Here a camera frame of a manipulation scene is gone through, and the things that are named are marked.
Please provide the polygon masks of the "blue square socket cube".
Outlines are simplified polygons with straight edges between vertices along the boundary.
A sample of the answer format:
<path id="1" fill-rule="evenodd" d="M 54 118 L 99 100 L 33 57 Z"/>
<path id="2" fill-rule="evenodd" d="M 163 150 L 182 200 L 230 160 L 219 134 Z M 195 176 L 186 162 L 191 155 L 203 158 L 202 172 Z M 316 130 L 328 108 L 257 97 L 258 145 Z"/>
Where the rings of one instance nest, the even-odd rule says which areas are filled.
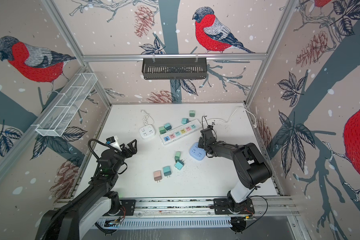
<path id="1" fill-rule="evenodd" d="M 198 143 L 194 143 L 190 148 L 190 156 L 197 161 L 201 161 L 206 157 L 206 151 L 198 147 Z"/>

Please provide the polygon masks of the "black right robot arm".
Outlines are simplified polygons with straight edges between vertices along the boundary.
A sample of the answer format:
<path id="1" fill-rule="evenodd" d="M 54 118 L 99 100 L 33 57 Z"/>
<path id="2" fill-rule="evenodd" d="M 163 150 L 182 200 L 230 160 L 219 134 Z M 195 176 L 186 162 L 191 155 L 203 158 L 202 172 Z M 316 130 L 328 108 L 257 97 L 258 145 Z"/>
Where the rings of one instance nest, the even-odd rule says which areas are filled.
<path id="1" fill-rule="evenodd" d="M 245 209 L 250 194 L 272 177 L 272 170 L 253 143 L 246 145 L 233 145 L 224 141 L 217 141 L 213 126 L 208 125 L 201 130 L 198 147 L 204 149 L 206 154 L 213 157 L 225 158 L 233 161 L 239 181 L 227 194 L 228 209 L 238 214 Z"/>

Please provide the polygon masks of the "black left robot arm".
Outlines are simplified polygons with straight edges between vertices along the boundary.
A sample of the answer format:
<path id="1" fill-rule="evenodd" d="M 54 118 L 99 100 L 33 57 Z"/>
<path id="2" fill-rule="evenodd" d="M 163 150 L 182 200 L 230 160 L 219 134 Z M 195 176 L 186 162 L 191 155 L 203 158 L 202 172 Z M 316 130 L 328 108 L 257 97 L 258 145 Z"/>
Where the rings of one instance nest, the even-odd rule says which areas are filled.
<path id="1" fill-rule="evenodd" d="M 97 162 L 88 187 L 63 207 L 42 216 L 37 240 L 81 240 L 92 226 L 105 235 L 113 235 L 114 230 L 98 224 L 100 217 L 122 212 L 120 221 L 125 219 L 127 211 L 113 187 L 122 174 L 120 168 L 127 165 L 126 159 L 138 152 L 138 141 L 119 145 L 115 137 L 108 138 L 106 143 L 90 139 L 88 147 Z"/>

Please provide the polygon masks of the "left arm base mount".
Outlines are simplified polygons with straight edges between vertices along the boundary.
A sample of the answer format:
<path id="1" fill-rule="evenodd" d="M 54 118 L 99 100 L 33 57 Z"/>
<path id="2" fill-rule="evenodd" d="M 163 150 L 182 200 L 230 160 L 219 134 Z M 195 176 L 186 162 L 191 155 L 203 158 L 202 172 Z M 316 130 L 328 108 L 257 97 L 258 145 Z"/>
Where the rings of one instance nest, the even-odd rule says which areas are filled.
<path id="1" fill-rule="evenodd" d="M 129 217 L 133 216 L 135 212 L 136 200 L 132 199 L 121 199 L 121 200 L 111 200 L 111 209 L 108 210 L 104 217 L 109 216 L 121 216 Z"/>

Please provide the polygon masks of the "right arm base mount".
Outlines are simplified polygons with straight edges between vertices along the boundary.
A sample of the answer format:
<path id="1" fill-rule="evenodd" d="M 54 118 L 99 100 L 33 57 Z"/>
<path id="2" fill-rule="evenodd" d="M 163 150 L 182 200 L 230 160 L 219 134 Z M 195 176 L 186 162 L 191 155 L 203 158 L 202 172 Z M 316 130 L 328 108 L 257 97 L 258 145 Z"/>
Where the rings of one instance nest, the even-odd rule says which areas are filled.
<path id="1" fill-rule="evenodd" d="M 233 199 L 213 199 L 213 204 L 209 206 L 215 211 L 216 215 L 254 215 L 254 205 L 251 199 L 246 199 L 241 203 L 236 203 Z"/>

